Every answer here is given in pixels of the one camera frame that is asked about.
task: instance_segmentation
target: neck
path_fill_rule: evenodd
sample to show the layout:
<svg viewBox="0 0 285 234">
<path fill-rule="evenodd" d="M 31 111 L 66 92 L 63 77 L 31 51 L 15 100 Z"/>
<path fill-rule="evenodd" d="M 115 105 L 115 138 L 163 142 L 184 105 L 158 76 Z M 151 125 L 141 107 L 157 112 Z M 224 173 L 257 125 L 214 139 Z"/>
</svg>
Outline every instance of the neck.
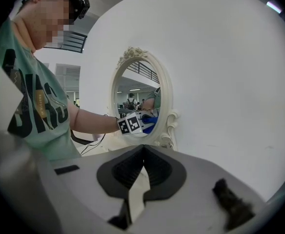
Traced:
<svg viewBox="0 0 285 234">
<path fill-rule="evenodd" d="M 23 18 L 17 15 L 12 20 L 12 22 L 15 25 L 14 31 L 20 43 L 22 45 L 25 45 L 25 47 L 29 48 L 31 52 L 34 53 L 36 51 L 36 48 L 34 47 L 34 44 L 32 42 L 32 39 L 30 37 L 29 31 L 24 23 Z"/>
</svg>

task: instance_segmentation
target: forearm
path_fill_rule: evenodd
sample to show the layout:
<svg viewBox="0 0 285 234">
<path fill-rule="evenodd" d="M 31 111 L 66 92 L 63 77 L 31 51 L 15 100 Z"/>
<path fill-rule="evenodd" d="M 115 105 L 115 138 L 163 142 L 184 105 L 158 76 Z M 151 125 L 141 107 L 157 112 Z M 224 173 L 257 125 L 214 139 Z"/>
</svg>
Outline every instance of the forearm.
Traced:
<svg viewBox="0 0 285 234">
<path fill-rule="evenodd" d="M 87 134 L 107 134 L 119 130 L 115 117 L 98 115 L 79 109 L 71 129 Z"/>
</svg>

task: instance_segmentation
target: backpack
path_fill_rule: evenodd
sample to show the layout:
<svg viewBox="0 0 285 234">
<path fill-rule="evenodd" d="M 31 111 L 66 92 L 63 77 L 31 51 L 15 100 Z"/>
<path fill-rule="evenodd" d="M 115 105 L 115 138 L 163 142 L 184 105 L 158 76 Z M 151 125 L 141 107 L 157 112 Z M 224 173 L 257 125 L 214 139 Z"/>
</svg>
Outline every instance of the backpack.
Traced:
<svg viewBox="0 0 285 234">
<path fill-rule="evenodd" d="M 129 99 L 127 99 L 127 100 L 128 100 L 127 109 L 129 109 L 129 110 L 135 110 L 135 104 L 134 104 L 134 100 L 135 100 L 135 99 L 133 99 L 132 102 L 129 102 Z"/>
</svg>

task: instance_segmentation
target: black cable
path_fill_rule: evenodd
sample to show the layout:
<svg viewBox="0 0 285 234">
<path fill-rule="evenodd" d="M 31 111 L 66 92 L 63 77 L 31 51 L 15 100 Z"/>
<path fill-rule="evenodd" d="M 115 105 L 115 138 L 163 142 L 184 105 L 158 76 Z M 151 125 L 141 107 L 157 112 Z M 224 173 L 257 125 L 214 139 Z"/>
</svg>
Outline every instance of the black cable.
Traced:
<svg viewBox="0 0 285 234">
<path fill-rule="evenodd" d="M 94 148 L 98 147 L 98 145 L 101 144 L 101 142 L 103 141 L 104 137 L 106 134 L 103 135 L 102 139 L 96 144 L 96 145 L 90 145 L 88 144 L 87 147 L 81 152 L 81 156 L 83 154 L 83 152 L 89 147 L 89 146 L 94 146 L 92 149 L 89 149 L 87 152 L 89 152 L 90 150 L 93 150 Z"/>
</svg>

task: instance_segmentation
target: fluorescent light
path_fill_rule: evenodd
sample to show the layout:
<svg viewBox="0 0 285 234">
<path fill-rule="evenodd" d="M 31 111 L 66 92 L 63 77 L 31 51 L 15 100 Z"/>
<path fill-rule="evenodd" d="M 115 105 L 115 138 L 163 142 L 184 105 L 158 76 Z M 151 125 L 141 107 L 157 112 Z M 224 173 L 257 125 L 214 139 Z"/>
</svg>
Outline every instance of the fluorescent light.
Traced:
<svg viewBox="0 0 285 234">
<path fill-rule="evenodd" d="M 277 11 L 278 14 L 281 12 L 281 9 L 278 8 L 276 5 L 272 4 L 271 2 L 267 2 L 266 5 L 267 5 L 268 7 L 271 7 L 273 10 Z"/>
</svg>

